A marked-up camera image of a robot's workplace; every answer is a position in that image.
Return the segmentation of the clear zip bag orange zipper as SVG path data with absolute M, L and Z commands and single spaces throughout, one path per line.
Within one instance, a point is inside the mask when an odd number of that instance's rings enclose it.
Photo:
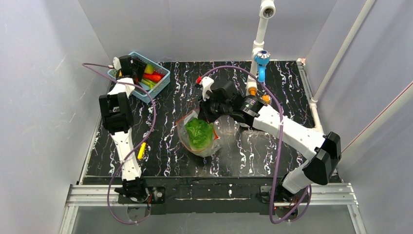
M 198 108 L 191 110 L 190 112 L 188 112 L 185 116 L 183 116 L 176 122 L 176 126 L 177 126 L 178 137 L 182 145 L 190 153 L 205 158 L 205 157 L 213 155 L 220 149 L 221 138 L 217 134 L 217 125 L 215 123 L 212 123 L 214 127 L 214 138 L 213 138 L 213 141 L 210 143 L 210 145 L 201 151 L 195 151 L 190 148 L 189 138 L 188 138 L 187 131 L 185 129 L 185 125 L 193 118 L 198 119 L 198 114 L 199 114 Z

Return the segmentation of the green lettuce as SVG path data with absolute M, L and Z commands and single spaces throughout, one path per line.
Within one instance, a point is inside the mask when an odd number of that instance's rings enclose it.
M 212 123 L 193 118 L 185 129 L 189 138 L 189 146 L 192 150 L 201 151 L 207 148 L 214 138 L 214 127 Z

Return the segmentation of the green yellow mango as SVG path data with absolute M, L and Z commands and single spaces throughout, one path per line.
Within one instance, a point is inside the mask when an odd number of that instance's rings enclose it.
M 154 66 L 152 64 L 146 64 L 145 70 L 144 70 L 145 74 L 149 74 L 152 75 L 154 73 Z

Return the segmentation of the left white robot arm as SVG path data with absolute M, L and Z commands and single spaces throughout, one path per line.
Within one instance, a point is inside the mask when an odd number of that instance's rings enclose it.
M 147 184 L 142 178 L 142 169 L 133 152 L 132 126 L 134 125 L 129 97 L 134 84 L 143 75 L 146 64 L 131 55 L 113 58 L 113 68 L 118 72 L 117 83 L 105 95 L 99 97 L 103 127 L 115 143 L 121 163 L 122 187 L 115 191 L 135 202 L 144 202 L 149 197 Z

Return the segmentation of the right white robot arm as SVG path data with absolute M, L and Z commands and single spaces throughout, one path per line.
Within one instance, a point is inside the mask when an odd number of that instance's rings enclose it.
M 229 116 L 243 126 L 273 136 L 282 133 L 280 140 L 304 156 L 304 164 L 286 174 L 277 186 L 280 193 L 292 196 L 312 183 L 329 183 L 341 159 L 338 134 L 325 135 L 281 116 L 264 100 L 254 95 L 243 96 L 232 81 L 218 85 L 213 79 L 204 77 L 198 78 L 196 83 L 202 90 L 199 119 L 211 123 L 221 116 Z

